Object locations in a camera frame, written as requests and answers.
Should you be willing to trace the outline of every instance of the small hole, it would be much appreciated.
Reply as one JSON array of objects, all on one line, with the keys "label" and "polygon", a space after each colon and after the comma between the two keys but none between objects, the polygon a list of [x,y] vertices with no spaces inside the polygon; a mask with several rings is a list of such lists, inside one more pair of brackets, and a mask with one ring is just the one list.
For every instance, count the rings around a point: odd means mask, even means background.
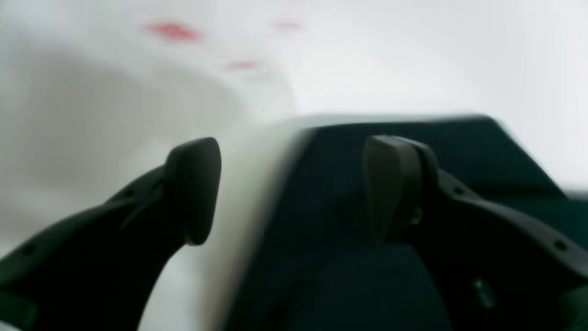
[{"label": "small hole", "polygon": [[567,250],[567,245],[561,240],[556,240],[553,242],[553,245],[557,247],[559,250]]},{"label": "small hole", "polygon": [[35,249],[36,248],[33,245],[26,245],[25,247],[23,247],[22,253],[24,255],[31,255],[35,251]]}]

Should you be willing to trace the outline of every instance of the white fabric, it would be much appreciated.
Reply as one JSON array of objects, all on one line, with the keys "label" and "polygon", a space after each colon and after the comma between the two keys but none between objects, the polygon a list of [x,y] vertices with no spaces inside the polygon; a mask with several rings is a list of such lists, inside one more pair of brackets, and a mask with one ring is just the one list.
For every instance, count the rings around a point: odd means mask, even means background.
[{"label": "white fabric", "polygon": [[314,121],[299,119],[320,114],[490,114],[562,187],[585,190],[587,10],[580,0],[4,0],[0,253],[104,201],[176,144],[214,135],[213,233],[170,261],[141,325],[212,330],[260,206]]}]

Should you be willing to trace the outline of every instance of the red mark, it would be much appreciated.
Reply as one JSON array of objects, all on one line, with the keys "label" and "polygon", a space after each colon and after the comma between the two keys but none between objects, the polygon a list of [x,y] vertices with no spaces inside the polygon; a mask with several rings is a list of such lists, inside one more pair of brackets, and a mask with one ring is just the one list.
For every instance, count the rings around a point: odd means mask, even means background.
[{"label": "red mark", "polygon": [[179,23],[160,23],[151,25],[149,28],[173,41],[202,42],[204,40],[203,33],[192,30]]},{"label": "red mark", "polygon": [[301,29],[301,25],[295,22],[278,22],[273,27],[280,31],[298,31]]},{"label": "red mark", "polygon": [[240,69],[252,69],[260,66],[262,61],[239,61],[229,64],[229,69],[240,70]]}]

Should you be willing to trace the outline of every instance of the screw hole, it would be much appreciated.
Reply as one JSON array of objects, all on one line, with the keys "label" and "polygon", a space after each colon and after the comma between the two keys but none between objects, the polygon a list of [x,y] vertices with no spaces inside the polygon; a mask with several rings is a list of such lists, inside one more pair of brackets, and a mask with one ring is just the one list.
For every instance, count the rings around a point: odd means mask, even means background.
[{"label": "screw hole", "polygon": [[567,245],[561,240],[556,240],[553,242],[553,245],[557,247],[559,250],[567,250]]},{"label": "screw hole", "polygon": [[35,250],[36,248],[34,245],[26,245],[25,247],[23,247],[22,253],[24,255],[31,255]]}]

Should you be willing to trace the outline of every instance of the red spot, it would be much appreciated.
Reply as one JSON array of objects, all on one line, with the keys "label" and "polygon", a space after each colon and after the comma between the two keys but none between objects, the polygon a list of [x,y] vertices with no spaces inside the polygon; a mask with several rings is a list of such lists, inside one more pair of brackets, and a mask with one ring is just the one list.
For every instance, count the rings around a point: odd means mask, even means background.
[{"label": "red spot", "polygon": [[173,41],[202,42],[204,34],[179,23],[153,24],[149,29]]},{"label": "red spot", "polygon": [[262,61],[238,61],[229,64],[229,69],[232,70],[239,70],[239,69],[252,69],[255,67],[260,66]]},{"label": "red spot", "polygon": [[295,22],[278,22],[273,27],[280,31],[298,31],[301,29],[301,25]]}]

